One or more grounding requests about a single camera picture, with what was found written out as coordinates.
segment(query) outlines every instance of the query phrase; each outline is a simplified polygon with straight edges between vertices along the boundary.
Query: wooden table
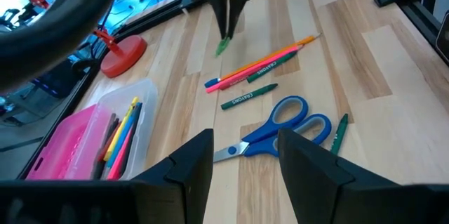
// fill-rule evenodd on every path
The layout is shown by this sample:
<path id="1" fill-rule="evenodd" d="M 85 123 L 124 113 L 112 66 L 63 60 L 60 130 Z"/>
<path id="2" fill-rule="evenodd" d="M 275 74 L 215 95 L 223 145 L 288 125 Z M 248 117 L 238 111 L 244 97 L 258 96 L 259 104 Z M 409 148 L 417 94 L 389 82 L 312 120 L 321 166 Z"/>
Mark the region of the wooden table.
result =
<path id="1" fill-rule="evenodd" d="M 310 34 L 321 38 L 272 73 L 206 94 L 203 84 Z M 218 58 L 210 6 L 142 33 L 148 49 L 125 74 L 99 73 L 79 108 L 141 78 L 159 89 L 150 167 L 206 128 L 215 150 L 240 141 L 287 95 L 327 114 L 333 132 L 350 125 L 340 155 L 397 183 L 449 181 L 449 69 L 396 5 L 373 0 L 251 0 Z M 270 94 L 222 111 L 220 104 L 269 83 Z M 323 144 L 330 147 L 331 137 Z M 214 165 L 204 223 L 295 223 L 277 160 L 236 158 Z"/>

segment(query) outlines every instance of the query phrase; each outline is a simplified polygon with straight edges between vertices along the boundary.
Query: blue scissors handle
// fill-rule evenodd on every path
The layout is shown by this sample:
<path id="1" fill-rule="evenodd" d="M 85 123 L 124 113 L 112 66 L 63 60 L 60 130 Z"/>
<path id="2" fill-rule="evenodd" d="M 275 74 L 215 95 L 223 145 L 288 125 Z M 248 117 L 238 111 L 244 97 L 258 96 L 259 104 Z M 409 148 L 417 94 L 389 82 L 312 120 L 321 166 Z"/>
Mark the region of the blue scissors handle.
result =
<path id="1" fill-rule="evenodd" d="M 313 114 L 307 117 L 304 121 L 301 121 L 297 126 L 292 128 L 296 133 L 304 133 L 309 130 L 311 127 L 321 124 L 323 127 L 321 128 L 320 133 L 315 136 L 311 141 L 317 145 L 320 145 L 332 131 L 332 124 L 327 118 L 326 115 L 323 114 Z M 258 143 L 253 143 L 248 146 L 246 151 L 243 153 L 245 157 L 252 157 L 257 154 L 271 154 L 275 157 L 279 157 L 279 152 L 277 150 L 277 136 L 272 136 L 265 140 L 261 140 Z"/>
<path id="2" fill-rule="evenodd" d="M 299 103 L 301 105 L 300 111 L 291 119 L 285 122 L 277 123 L 276 118 L 282 111 L 291 103 Z M 304 98 L 296 95 L 291 95 L 283 98 L 273 108 L 268 120 L 261 125 L 260 128 L 254 130 L 252 133 L 242 138 L 242 141 L 247 143 L 258 143 L 264 139 L 276 136 L 278 130 L 281 128 L 292 128 L 294 125 L 300 123 L 309 112 L 309 106 Z"/>

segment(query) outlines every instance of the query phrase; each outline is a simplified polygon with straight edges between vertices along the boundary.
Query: scissors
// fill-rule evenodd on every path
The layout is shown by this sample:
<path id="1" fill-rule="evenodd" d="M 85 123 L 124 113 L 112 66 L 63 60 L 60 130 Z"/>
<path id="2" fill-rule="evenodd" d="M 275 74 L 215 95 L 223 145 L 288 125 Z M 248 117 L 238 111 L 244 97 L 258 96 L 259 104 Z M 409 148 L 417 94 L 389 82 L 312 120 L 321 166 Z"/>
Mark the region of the scissors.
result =
<path id="1" fill-rule="evenodd" d="M 299 103 L 300 111 L 288 121 L 276 122 L 277 116 L 291 103 Z M 329 118 L 323 114 L 312 114 L 307 117 L 308 111 L 309 106 L 304 98 L 296 95 L 285 97 L 274 106 L 268 120 L 260 128 L 243 137 L 240 143 L 215 152 L 213 162 L 220 162 L 240 155 L 252 157 L 257 154 L 272 154 L 279 157 L 277 133 L 282 128 L 292 129 L 294 132 L 301 134 L 317 124 L 322 124 L 321 131 L 311 140 L 313 143 L 320 145 L 329 136 L 332 124 Z"/>

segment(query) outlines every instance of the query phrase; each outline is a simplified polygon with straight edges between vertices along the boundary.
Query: clear plastic container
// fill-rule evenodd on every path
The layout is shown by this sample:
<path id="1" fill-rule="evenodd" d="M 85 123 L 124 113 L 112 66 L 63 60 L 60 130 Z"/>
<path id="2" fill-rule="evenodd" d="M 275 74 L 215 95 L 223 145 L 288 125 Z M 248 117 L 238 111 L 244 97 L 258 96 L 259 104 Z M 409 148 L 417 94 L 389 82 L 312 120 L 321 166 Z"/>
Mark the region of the clear plastic container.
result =
<path id="1" fill-rule="evenodd" d="M 88 107 L 61 121 L 37 157 L 27 180 L 64 179 L 95 107 Z"/>
<path id="2" fill-rule="evenodd" d="M 143 79 L 129 86 L 124 86 L 104 95 L 97 104 L 93 117 L 105 114 L 108 118 L 112 113 L 123 119 L 134 97 L 142 102 L 138 126 L 131 145 L 130 156 L 126 170 L 121 179 L 131 179 L 141 173 L 145 168 L 149 139 L 152 134 L 154 115 L 158 100 L 156 86 L 149 79 Z M 75 154 L 74 161 L 68 169 L 66 179 L 89 179 L 93 170 L 95 156 L 101 147 L 102 137 L 96 140 L 95 132 L 101 131 L 104 135 L 107 125 L 91 120 L 84 134 L 83 140 Z"/>

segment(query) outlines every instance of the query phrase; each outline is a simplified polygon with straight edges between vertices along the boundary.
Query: green object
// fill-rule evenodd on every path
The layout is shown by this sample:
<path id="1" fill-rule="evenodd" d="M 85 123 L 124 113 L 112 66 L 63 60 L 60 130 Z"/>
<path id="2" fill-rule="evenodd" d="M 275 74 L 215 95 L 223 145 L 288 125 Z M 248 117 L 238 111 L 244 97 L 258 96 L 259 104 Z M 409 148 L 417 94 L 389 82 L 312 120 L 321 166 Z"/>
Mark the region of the green object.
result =
<path id="1" fill-rule="evenodd" d="M 246 81 L 248 81 L 248 83 L 258 79 L 259 77 L 265 75 L 266 73 L 268 73 L 270 70 L 278 67 L 279 65 L 285 63 L 286 61 L 290 60 L 293 56 L 295 56 L 297 54 L 297 51 L 292 51 L 288 54 L 286 54 L 285 56 L 279 58 L 278 60 L 275 60 L 274 62 L 268 64 L 267 66 L 263 67 L 262 69 L 260 69 L 259 71 L 257 71 L 256 73 L 250 75 L 249 77 L 246 78 Z"/>
<path id="2" fill-rule="evenodd" d="M 238 104 L 243 103 L 243 102 L 245 102 L 247 100 L 250 100 L 251 98 L 255 98 L 255 97 L 259 96 L 259 95 L 262 95 L 262 94 L 265 94 L 265 93 L 267 93 L 269 91 L 272 91 L 277 86 L 278 86 L 278 84 L 269 84 L 269 85 L 264 86 L 264 87 L 262 87 L 262 88 L 260 88 L 258 90 L 252 91 L 252 92 L 247 93 L 245 95 L 241 95 L 238 98 L 235 98 L 235 99 L 233 99 L 233 100 L 231 100 L 229 102 L 226 102 L 226 103 L 222 104 L 221 107 L 222 107 L 223 110 L 229 109 L 229 108 L 231 108 L 231 107 L 233 107 L 235 105 L 238 105 Z"/>
<path id="3" fill-rule="evenodd" d="M 215 56 L 219 56 L 226 49 L 229 41 L 230 41 L 229 37 L 226 37 L 219 42 L 217 50 L 215 52 Z"/>
<path id="4" fill-rule="evenodd" d="M 342 141 L 344 138 L 344 132 L 346 132 L 346 127 L 348 126 L 348 114 L 344 114 L 343 118 L 340 120 L 340 123 L 337 127 L 337 132 L 335 133 L 334 142 L 332 143 L 332 147 L 330 147 L 330 151 L 333 154 L 338 154 L 340 147 L 342 146 Z"/>

